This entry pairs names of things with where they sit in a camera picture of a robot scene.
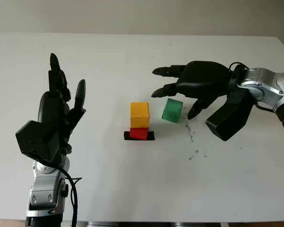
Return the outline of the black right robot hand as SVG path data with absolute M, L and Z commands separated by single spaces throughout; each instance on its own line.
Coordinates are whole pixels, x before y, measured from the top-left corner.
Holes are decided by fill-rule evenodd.
M 218 97 L 227 94 L 231 77 L 227 67 L 212 61 L 192 61 L 187 65 L 159 67 L 152 73 L 177 78 L 177 81 L 155 90 L 151 97 L 175 96 L 179 93 L 196 99 L 187 113 L 189 120 L 210 106 Z

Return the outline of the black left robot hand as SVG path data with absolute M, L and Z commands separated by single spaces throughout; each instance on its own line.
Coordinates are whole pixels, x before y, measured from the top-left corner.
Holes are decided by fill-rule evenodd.
M 57 128 L 59 147 L 66 149 L 66 153 L 69 154 L 71 153 L 71 147 L 68 144 L 70 135 L 86 112 L 83 108 L 86 81 L 82 79 L 78 83 L 74 107 L 70 109 L 68 102 L 71 100 L 71 93 L 67 87 L 67 79 L 54 53 L 50 54 L 50 67 L 49 91 L 41 97 L 38 121 L 49 123 Z

